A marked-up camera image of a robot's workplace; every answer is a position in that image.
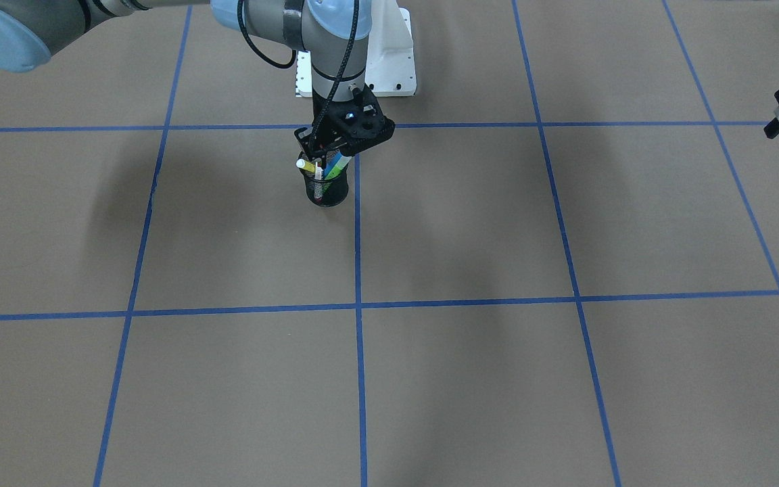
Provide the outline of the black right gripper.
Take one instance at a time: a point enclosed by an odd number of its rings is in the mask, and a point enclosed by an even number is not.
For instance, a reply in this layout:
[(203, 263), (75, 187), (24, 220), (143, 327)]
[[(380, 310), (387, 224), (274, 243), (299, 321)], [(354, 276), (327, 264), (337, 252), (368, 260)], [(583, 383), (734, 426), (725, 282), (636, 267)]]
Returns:
[(349, 101), (312, 98), (313, 123), (295, 130), (307, 158), (322, 158), (329, 152), (353, 157), (392, 138), (396, 123), (384, 114), (371, 86), (356, 87), (352, 95)]

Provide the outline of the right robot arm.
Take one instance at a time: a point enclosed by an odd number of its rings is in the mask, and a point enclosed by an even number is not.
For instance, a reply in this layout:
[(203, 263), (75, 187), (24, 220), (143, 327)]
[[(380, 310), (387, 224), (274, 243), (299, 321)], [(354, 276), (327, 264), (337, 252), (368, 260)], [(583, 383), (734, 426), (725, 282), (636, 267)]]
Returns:
[(311, 55), (314, 120), (295, 133), (304, 154), (354, 156), (392, 138), (395, 123), (366, 83), (369, 1), (0, 1), (0, 70), (28, 73), (59, 53), (96, 74), (114, 62), (87, 89), (53, 84), (75, 96), (70, 107), (93, 109), (111, 101), (114, 81), (128, 90), (124, 69), (171, 40), (163, 21), (183, 19), (192, 5), (250, 47), (260, 38)]

